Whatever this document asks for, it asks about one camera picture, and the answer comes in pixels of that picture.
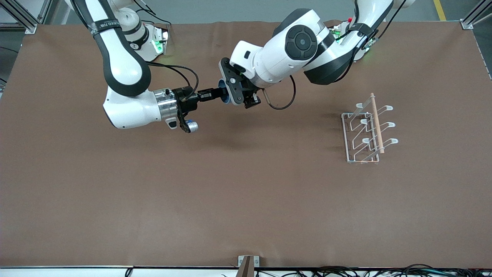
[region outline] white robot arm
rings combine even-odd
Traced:
[[[105,0],[112,13],[120,23],[123,34],[130,47],[145,61],[153,61],[160,54],[164,54],[168,40],[168,30],[163,30],[151,24],[144,24],[138,14],[128,8],[136,0]],[[73,9],[71,0],[65,0]]]
[[[225,89],[207,89],[191,94],[191,87],[149,91],[151,72],[144,59],[127,42],[121,21],[115,14],[126,14],[122,19],[126,28],[135,22],[134,12],[119,8],[114,0],[70,0],[71,7],[89,29],[103,59],[104,78],[108,91],[103,104],[110,122],[119,129],[129,129],[164,120],[171,129],[180,126],[185,132],[198,130],[198,124],[185,120],[188,112],[197,109],[198,102],[226,95]],[[129,1],[118,1],[128,5]],[[142,29],[133,27],[135,33]]]
[[[303,69],[313,84],[339,80],[359,51],[377,32],[393,7],[415,0],[355,0],[355,16],[339,44],[311,9],[297,9],[275,28],[273,37],[260,47],[240,41],[230,59],[219,63],[234,105],[259,104],[256,91],[272,86]]]

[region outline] metal bracket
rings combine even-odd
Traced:
[[[247,255],[238,256],[238,267],[241,266],[241,264],[243,263],[243,260],[246,256]],[[259,267],[260,266],[260,256],[251,256],[251,257],[253,257],[254,266]]]
[[[36,33],[36,30],[37,30],[37,24],[34,24],[34,29],[26,29],[26,31],[24,32],[26,35],[33,35]]]
[[[20,25],[26,28],[26,34],[35,33],[36,24],[41,23],[37,18],[30,14],[18,0],[0,0],[0,6],[3,7],[10,16],[15,18]]]
[[[460,19],[460,23],[463,30],[473,30],[473,24],[465,24],[464,19]]]
[[[255,95],[259,88],[229,62],[229,58],[222,58],[219,69],[232,104],[238,106],[244,103],[245,108],[260,104],[261,100]]]
[[[260,266],[260,256],[244,255],[238,257],[238,272],[236,277],[253,277],[254,268]]]

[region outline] floor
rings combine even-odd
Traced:
[[[441,3],[446,20],[459,20],[475,6],[478,0],[416,0],[412,6],[403,9],[395,20],[438,21],[439,15],[435,2]],[[344,20],[353,15],[353,3],[350,0],[332,0],[330,5],[327,5],[325,0],[167,0],[166,5],[160,5],[161,0],[146,0],[146,3],[161,18],[177,24],[217,21],[279,22],[299,7],[316,10],[324,21]],[[68,9],[64,1],[61,0],[58,5],[54,5],[54,9],[51,24],[80,24],[80,20]],[[141,13],[141,17],[145,20],[155,20],[145,13]],[[486,64],[492,67],[492,36],[490,35],[492,19],[477,24],[474,33]],[[0,29],[0,46],[18,51],[23,37],[23,32],[2,32]],[[15,52],[0,49],[0,78],[8,80],[16,57]]]

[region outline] wooden dowel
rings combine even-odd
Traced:
[[[381,126],[379,126],[379,117],[377,115],[376,99],[374,93],[370,94],[370,99],[372,102],[372,116],[374,117],[374,125],[376,127],[377,145],[378,149],[380,149],[379,153],[384,154],[383,137],[381,136]]]

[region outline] black cable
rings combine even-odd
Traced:
[[[290,276],[290,275],[296,275],[297,276],[297,275],[300,275],[300,273],[299,272],[287,273],[287,274],[282,275],[281,277],[287,277],[287,276]]]
[[[346,37],[348,35],[348,33],[350,33],[351,31],[348,31],[346,33],[344,33],[343,35],[339,36],[336,38],[336,40],[341,40],[342,38]]]
[[[329,274],[335,274],[340,277],[359,277],[356,271],[348,267],[325,266],[325,267],[318,268],[317,271],[323,273],[323,276],[327,276]]]
[[[258,270],[258,273],[260,273],[260,272],[261,272],[261,273],[264,273],[264,274],[266,274],[266,275],[272,276],[272,277],[277,277],[277,276],[275,276],[275,275],[273,275],[273,274],[271,274],[271,273],[268,273],[268,272],[265,272],[265,271]]]
[[[272,109],[276,109],[276,110],[287,109],[294,102],[294,100],[296,98],[296,92],[297,92],[297,90],[296,90],[296,81],[294,81],[294,77],[292,77],[292,75],[290,75],[290,79],[292,80],[292,86],[294,88],[294,92],[292,93],[292,99],[290,100],[289,104],[287,104],[286,106],[283,106],[283,107],[275,107],[274,105],[272,105],[272,103],[270,103],[270,99],[268,98],[268,94],[265,92],[265,89],[262,89],[263,90],[263,93],[265,94],[265,98],[267,99],[268,106],[272,107]]]
[[[485,276],[484,273],[488,273],[488,276],[491,276],[492,274],[492,270],[490,269],[482,269],[482,270],[474,270],[474,271],[475,271],[474,273],[470,271],[470,273],[473,274],[472,277],[484,277]]]
[[[403,7],[403,5],[405,4],[406,0],[403,0],[403,2],[401,3],[400,7],[398,7],[397,11],[395,12],[395,14],[391,17],[390,21],[388,21],[388,25],[386,25],[386,27],[384,28],[383,32],[379,35],[379,37],[377,39],[381,39],[381,37],[384,35],[384,33],[386,32],[386,30],[388,29],[388,27],[390,26],[391,22],[393,22],[393,19],[395,18],[395,16],[398,14],[398,12],[401,10],[401,8]]]
[[[414,264],[410,265],[406,268],[394,268],[394,269],[387,269],[387,270],[381,270],[376,273],[376,275],[372,277],[377,277],[383,273],[399,273],[395,277],[398,276],[421,276],[421,277],[431,277],[431,276],[444,276],[444,277],[478,277],[477,276],[477,271],[476,270],[469,270],[469,269],[435,269],[429,265],[425,264]]]
[[[350,58],[350,63],[348,64],[347,69],[342,74],[342,76],[340,76],[338,79],[336,79],[335,81],[333,81],[334,83],[342,80],[347,75],[348,71],[352,67],[352,64],[354,63],[355,55],[357,54],[357,52],[359,52],[369,42],[369,40],[371,40],[378,32],[379,32],[378,29],[374,30],[372,32],[372,34],[370,34],[368,37],[366,37],[366,40],[361,44],[361,46],[359,46],[358,48],[353,49],[352,58]]]
[[[133,267],[127,269],[126,272],[124,273],[124,277],[130,277],[132,272],[133,272]]]
[[[0,48],[5,49],[5,50],[10,50],[12,52],[15,52],[15,53],[19,54],[19,51],[15,51],[14,49],[10,49],[10,48],[3,47],[3,46],[0,46]]]
[[[300,271],[300,270],[299,270],[299,271],[297,271],[297,272],[298,272],[298,274],[299,274],[301,277],[308,277],[306,274],[304,274],[304,272],[302,272],[302,271]]]
[[[163,67],[163,68],[168,68],[168,69],[180,68],[180,69],[188,70],[189,72],[193,73],[193,75],[195,75],[195,78],[196,78],[196,84],[195,84],[195,87],[193,88],[193,90],[184,98],[184,100],[188,100],[188,98],[190,98],[195,93],[196,89],[198,88],[198,84],[199,84],[198,74],[196,74],[196,72],[191,68],[187,68],[184,66],[165,65],[165,64],[156,63],[156,62],[147,62],[147,64],[149,66],[153,66],[153,67]],[[181,77],[183,77],[186,80],[186,82],[188,83],[188,86],[190,86],[188,79],[181,72],[179,72],[178,70],[174,70],[174,71],[178,72],[181,75]]]
[[[72,3],[72,7],[73,7],[73,11],[75,12],[75,14],[77,15],[77,17],[80,19],[80,21],[82,21],[82,24],[84,24],[84,26],[86,28],[89,28],[87,26],[87,22],[86,20],[84,19],[84,17],[82,16],[82,14],[80,13],[80,10],[79,8],[77,7],[77,5],[75,4],[75,2],[73,0],[70,0],[70,3]]]
[[[158,18],[158,17],[157,17],[157,15],[155,14],[155,12],[154,12],[154,11],[153,11],[150,7],[149,7],[149,5],[147,5],[147,4],[146,4],[146,5],[147,5],[147,7],[149,8],[149,9],[147,10],[147,9],[145,9],[144,7],[142,7],[142,5],[141,5],[141,4],[139,4],[139,3],[138,3],[138,0],[136,0],[136,1],[135,1],[135,4],[137,4],[137,6],[139,6],[139,7],[140,7],[140,9],[139,9],[139,10],[136,10],[135,12],[144,11],[144,12],[148,13],[149,15],[151,15],[151,16],[152,16],[152,17],[154,17],[154,18],[156,18],[156,19],[158,19],[158,20],[160,20],[160,21],[162,21],[162,22],[166,22],[166,23],[167,23],[167,24],[169,24],[169,25],[172,25],[172,23],[171,23],[171,22],[169,22],[169,21],[167,21],[167,20],[164,20],[164,19],[161,19],[161,18]]]

